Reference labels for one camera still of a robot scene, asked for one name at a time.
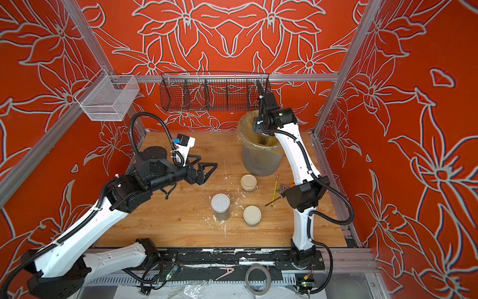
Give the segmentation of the clear glass jar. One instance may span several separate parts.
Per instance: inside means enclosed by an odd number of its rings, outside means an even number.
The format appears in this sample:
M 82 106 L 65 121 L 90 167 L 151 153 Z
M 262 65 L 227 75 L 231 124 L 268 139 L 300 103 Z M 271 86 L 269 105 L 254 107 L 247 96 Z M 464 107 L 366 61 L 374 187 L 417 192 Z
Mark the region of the clear glass jar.
M 271 147 L 274 142 L 274 138 L 271 136 L 259 135 L 258 142 L 265 147 Z

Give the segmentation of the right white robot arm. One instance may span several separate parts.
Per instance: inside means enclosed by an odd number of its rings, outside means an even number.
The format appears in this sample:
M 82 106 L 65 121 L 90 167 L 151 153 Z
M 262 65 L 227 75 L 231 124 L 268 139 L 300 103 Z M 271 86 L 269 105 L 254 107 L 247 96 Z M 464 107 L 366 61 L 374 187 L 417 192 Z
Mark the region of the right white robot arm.
M 298 120 L 291 108 L 278 105 L 272 92 L 258 86 L 258 116 L 253 121 L 253 132 L 274 136 L 285 152 L 290 164 L 294 186 L 281 192 L 294 212 L 294 233 L 291 239 L 291 261 L 299 269 L 309 266 L 316 256 L 318 241 L 313 239 L 314 216 L 319 216 L 335 225 L 345 226 L 353 222 L 354 209 L 349 200 L 330 186 L 327 176 L 322 176 L 315 167 L 302 141 Z M 317 210 L 319 200 L 325 192 L 336 195 L 346 205 L 349 216 L 345 220 L 333 219 Z

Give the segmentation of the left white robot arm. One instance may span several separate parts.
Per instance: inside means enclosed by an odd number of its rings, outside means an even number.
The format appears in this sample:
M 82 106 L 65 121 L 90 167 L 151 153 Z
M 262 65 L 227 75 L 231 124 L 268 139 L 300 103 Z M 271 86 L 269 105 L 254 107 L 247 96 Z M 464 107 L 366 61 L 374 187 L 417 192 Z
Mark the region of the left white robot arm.
M 8 288 L 16 275 L 31 273 L 29 293 L 39 299 L 67 299 L 84 283 L 112 272 L 139 267 L 157 254 L 150 239 L 107 252 L 105 257 L 87 255 L 93 245 L 113 225 L 149 201 L 157 190 L 174 190 L 179 182 L 203 185 L 217 169 L 217 163 L 204 163 L 195 155 L 192 162 L 179 166 L 168 160 L 168 152 L 150 147 L 135 155 L 131 169 L 105 183 L 98 200 L 59 238 L 39 250 L 28 250 L 22 262 L 6 278 L 1 298 L 8 298 Z

